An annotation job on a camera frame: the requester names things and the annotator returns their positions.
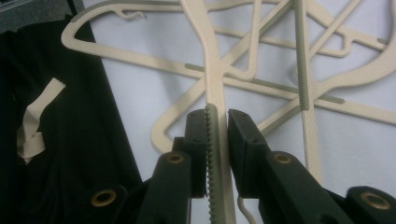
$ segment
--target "black garment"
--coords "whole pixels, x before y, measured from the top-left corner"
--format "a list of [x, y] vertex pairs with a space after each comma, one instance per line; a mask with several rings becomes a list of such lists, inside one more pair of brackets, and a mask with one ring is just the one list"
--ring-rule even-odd
[[[67, 23], [35, 24], [0, 35], [2, 223], [15, 223], [16, 217], [19, 223], [62, 223], [88, 189], [105, 183], [130, 189], [141, 183], [102, 63], [62, 45]], [[82, 28], [78, 38], [93, 41], [90, 27]], [[53, 77], [66, 88], [41, 116], [46, 150], [27, 166], [17, 165], [16, 129]]]

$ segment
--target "beige strap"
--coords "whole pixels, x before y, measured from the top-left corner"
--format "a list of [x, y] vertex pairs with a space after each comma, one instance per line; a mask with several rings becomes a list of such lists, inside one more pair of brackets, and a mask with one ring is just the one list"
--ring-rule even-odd
[[47, 105], [58, 96], [64, 87], [62, 82], [53, 78], [41, 95], [26, 108], [22, 126], [17, 130], [18, 154], [26, 164], [45, 149], [43, 135], [37, 132], [40, 126], [40, 117]]

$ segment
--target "white surface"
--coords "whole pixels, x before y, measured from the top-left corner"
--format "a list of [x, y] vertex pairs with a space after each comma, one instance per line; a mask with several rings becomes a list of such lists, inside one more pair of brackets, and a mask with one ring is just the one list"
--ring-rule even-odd
[[[90, 6], [96, 0], [84, 0]], [[334, 16], [348, 1], [318, 0]], [[364, 0], [344, 24], [366, 34], [390, 39], [391, 24], [389, 0]], [[274, 5], [263, 4], [262, 14]], [[242, 6], [221, 12], [211, 12], [216, 25], [242, 31], [250, 28], [251, 6]], [[294, 15], [290, 11], [268, 36], [294, 39]], [[115, 14], [106, 14], [92, 21], [96, 41], [113, 47], [134, 50], [166, 59], [204, 64], [202, 46], [182, 13], [145, 13], [145, 19], [124, 21]], [[316, 40], [323, 28], [310, 21], [310, 40]], [[220, 55], [226, 53], [238, 39], [218, 35]], [[340, 49], [341, 38], [335, 36], [326, 47]], [[342, 59], [316, 56], [312, 74], [316, 81], [359, 68], [372, 61], [380, 52], [354, 44], [352, 52]], [[295, 51], [260, 44], [257, 77], [280, 84], [296, 86], [293, 74]], [[160, 152], [150, 142], [155, 120], [196, 81], [127, 63], [103, 59], [111, 88], [128, 134], [134, 156], [143, 179], [151, 177]], [[243, 58], [237, 64], [246, 68]], [[332, 91], [332, 95], [346, 100], [396, 111], [395, 74], [364, 87]], [[261, 122], [276, 112], [287, 101], [226, 87], [228, 108], [249, 113]], [[189, 111], [204, 108], [201, 98]], [[316, 108], [318, 142], [321, 151], [323, 186], [342, 196], [353, 186], [370, 186], [396, 197], [396, 127], [380, 122], [355, 118]], [[184, 134], [185, 116], [172, 126], [170, 137]], [[301, 116], [298, 115], [266, 137], [272, 150], [287, 151], [304, 163], [304, 144]], [[206, 200], [193, 200], [192, 222], [209, 223]], [[246, 207], [261, 223], [257, 200], [247, 200]], [[237, 223], [247, 223], [237, 212]]]

